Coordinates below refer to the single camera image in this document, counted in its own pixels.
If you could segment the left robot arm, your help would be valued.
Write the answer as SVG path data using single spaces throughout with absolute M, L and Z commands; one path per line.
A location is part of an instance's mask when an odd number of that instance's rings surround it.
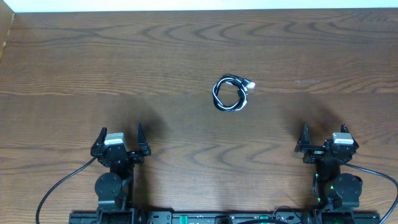
M 106 128 L 101 129 L 92 145 L 91 156 L 109 168 L 109 172 L 101 175 L 95 183 L 95 192 L 98 196 L 95 223 L 147 222 L 145 212 L 132 201 L 134 166 L 142 164 L 144 158 L 151 155 L 151 149 L 140 123 L 137 125 L 137 145 L 138 150 L 128 151 L 124 134 L 108 134 Z

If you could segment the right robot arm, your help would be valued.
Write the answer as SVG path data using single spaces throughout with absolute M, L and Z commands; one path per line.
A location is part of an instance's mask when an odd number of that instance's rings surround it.
M 318 199 L 318 206 L 303 214 L 303 223 L 354 223 L 353 209 L 359 207 L 363 181 L 342 173 L 341 166 L 352 160 L 358 148 L 345 124 L 321 146 L 312 144 L 308 125 L 303 124 L 295 152 L 303 153 L 304 163 L 315 165 L 312 190 Z

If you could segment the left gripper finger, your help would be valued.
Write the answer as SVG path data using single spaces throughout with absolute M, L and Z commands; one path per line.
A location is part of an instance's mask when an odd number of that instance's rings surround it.
M 146 137 L 144 136 L 144 132 L 143 132 L 141 123 L 137 124 L 137 145 L 140 147 L 140 150 L 142 150 L 142 151 L 149 150 L 149 145 L 146 140 Z
M 104 144 L 106 134 L 107 134 L 107 128 L 103 127 L 99 133 L 99 136 L 97 137 L 96 141 L 91 147 L 92 151 L 98 150 L 102 147 L 102 145 Z

